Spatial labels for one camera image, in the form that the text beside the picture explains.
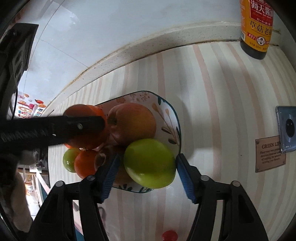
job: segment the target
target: green apple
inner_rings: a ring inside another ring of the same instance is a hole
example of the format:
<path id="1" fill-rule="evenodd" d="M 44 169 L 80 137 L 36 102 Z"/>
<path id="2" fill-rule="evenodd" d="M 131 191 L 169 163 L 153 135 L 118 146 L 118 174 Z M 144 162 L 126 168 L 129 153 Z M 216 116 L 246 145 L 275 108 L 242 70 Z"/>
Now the green apple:
<path id="1" fill-rule="evenodd" d="M 63 165 L 69 172 L 75 173 L 74 161 L 80 152 L 79 148 L 71 148 L 64 153 Z"/>
<path id="2" fill-rule="evenodd" d="M 124 153 L 124 167 L 129 176 L 147 188 L 163 188 L 172 183 L 176 174 L 171 150 L 155 139 L 131 143 Z"/>

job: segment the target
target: tangerine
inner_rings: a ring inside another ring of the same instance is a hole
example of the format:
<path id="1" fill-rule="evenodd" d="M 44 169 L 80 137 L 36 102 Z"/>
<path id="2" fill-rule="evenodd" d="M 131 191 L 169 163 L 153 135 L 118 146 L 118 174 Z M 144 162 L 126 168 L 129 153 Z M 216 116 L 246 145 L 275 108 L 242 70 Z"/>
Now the tangerine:
<path id="1" fill-rule="evenodd" d="M 84 150 L 78 154 L 74 161 L 74 169 L 77 175 L 84 179 L 96 173 L 94 160 L 97 155 L 95 150 Z"/>
<path id="2" fill-rule="evenodd" d="M 68 117 L 101 116 L 105 121 L 105 128 L 103 131 L 76 136 L 68 141 L 68 145 L 91 150 L 106 141 L 109 135 L 109 130 L 107 128 L 105 114 L 100 108 L 93 105 L 76 104 L 66 109 L 63 115 Z"/>
<path id="3" fill-rule="evenodd" d="M 72 148 L 74 148 L 74 147 L 68 145 L 67 143 L 64 143 L 64 145 L 65 145 L 65 147 L 67 147 L 68 149 L 72 149 Z"/>

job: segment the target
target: fruit bowl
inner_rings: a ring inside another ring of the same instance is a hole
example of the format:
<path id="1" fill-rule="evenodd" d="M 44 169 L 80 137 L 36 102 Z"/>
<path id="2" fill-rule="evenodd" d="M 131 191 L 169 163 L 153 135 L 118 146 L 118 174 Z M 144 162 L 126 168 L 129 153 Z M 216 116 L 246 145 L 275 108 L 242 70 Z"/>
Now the fruit bowl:
<path id="1" fill-rule="evenodd" d="M 170 103 L 153 92 L 137 91 L 108 100 L 97 106 L 100 107 L 104 113 L 109 113 L 114 106 L 122 103 L 138 103 L 147 107 L 156 120 L 154 139 L 164 143 L 173 152 L 175 157 L 181 152 L 180 123 L 177 113 Z M 152 190 L 134 181 L 123 185 L 113 185 L 113 187 L 135 193 L 146 193 Z"/>

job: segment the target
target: kitchen counter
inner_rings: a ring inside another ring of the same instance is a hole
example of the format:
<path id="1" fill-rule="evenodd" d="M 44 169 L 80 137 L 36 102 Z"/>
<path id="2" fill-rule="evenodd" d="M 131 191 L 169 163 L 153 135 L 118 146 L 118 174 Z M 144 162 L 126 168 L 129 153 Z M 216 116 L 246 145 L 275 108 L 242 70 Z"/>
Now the kitchen counter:
<path id="1" fill-rule="evenodd" d="M 99 104 L 149 90 L 175 108 L 182 153 L 215 181 L 241 182 L 270 240 L 277 240 L 296 212 L 295 153 L 286 164 L 255 173 L 255 139 L 278 135 L 275 107 L 296 105 L 296 73 L 279 47 L 264 60 L 245 54 L 239 42 L 213 42 L 170 49 L 137 60 L 91 82 L 59 104 L 52 115 L 74 104 Z M 49 148 L 51 186 L 81 180 L 62 164 L 64 145 Z M 100 205 L 112 241 L 158 241 L 167 230 L 186 240 L 197 205 L 187 199 L 178 174 L 171 185 L 138 194 L 112 189 Z M 217 213 L 222 213 L 218 202 Z M 219 235 L 215 221 L 213 240 Z"/>

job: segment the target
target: apple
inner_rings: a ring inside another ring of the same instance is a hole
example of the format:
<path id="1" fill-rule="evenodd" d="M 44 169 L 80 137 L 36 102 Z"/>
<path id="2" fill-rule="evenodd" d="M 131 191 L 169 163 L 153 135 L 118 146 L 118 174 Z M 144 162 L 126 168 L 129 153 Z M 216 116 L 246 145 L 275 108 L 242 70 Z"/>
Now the apple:
<path id="1" fill-rule="evenodd" d="M 123 163 L 129 176 L 147 188 L 166 187 L 176 174 L 172 151 L 155 139 L 131 143 L 124 153 Z"/>
<path id="2" fill-rule="evenodd" d="M 113 145 L 107 145 L 102 147 L 95 158 L 94 166 L 95 170 L 99 168 L 99 166 L 105 164 L 108 162 L 111 155 L 113 155 L 115 152 L 118 153 L 121 156 L 121 163 L 118 169 L 118 172 L 115 176 L 115 185 L 123 185 L 127 184 L 131 181 L 131 177 L 126 172 L 124 165 L 123 165 L 123 155 L 124 155 L 125 148 L 121 146 L 113 146 Z"/>
<path id="3" fill-rule="evenodd" d="M 71 148 L 64 153 L 63 165 L 69 172 L 75 173 L 74 161 L 80 152 L 81 150 L 78 148 Z"/>
<path id="4" fill-rule="evenodd" d="M 108 126 L 114 140 L 121 145 L 153 138 L 156 121 L 151 111 L 137 103 L 124 103 L 114 106 L 108 114 Z"/>

